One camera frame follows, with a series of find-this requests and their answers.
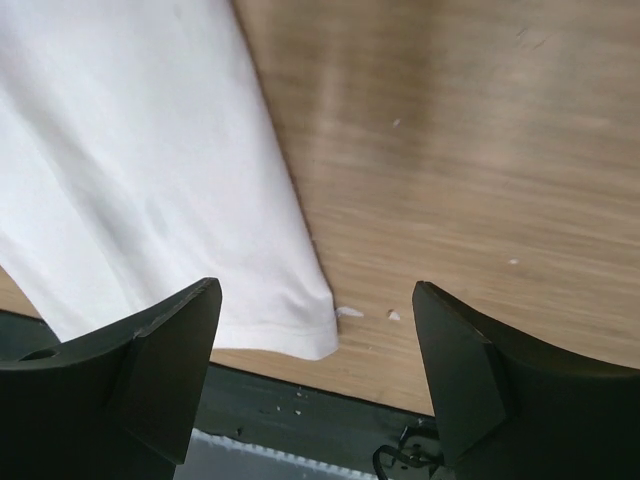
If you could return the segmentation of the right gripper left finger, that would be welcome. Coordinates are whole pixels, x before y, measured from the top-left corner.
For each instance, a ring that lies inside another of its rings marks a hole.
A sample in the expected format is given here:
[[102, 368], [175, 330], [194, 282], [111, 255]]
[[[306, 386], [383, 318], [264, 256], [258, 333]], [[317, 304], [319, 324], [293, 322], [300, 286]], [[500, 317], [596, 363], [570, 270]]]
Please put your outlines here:
[[70, 341], [1, 315], [5, 479], [170, 479], [185, 459], [222, 303], [205, 278]]

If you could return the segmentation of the white t shirt red print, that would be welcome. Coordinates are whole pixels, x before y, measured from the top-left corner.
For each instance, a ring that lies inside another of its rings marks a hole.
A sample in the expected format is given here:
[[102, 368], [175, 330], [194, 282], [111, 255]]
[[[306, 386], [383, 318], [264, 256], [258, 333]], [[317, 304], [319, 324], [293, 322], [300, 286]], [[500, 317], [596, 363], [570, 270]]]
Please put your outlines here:
[[63, 341], [220, 281], [220, 349], [338, 347], [227, 1], [1, 5], [1, 265]]

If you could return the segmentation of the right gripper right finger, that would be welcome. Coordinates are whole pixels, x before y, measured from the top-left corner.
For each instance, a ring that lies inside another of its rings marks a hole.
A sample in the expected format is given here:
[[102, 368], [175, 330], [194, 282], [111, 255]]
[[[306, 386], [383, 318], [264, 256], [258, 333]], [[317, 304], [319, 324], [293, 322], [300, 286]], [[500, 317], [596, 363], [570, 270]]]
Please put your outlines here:
[[459, 479], [635, 479], [639, 373], [501, 323], [430, 282], [413, 292], [445, 464]]

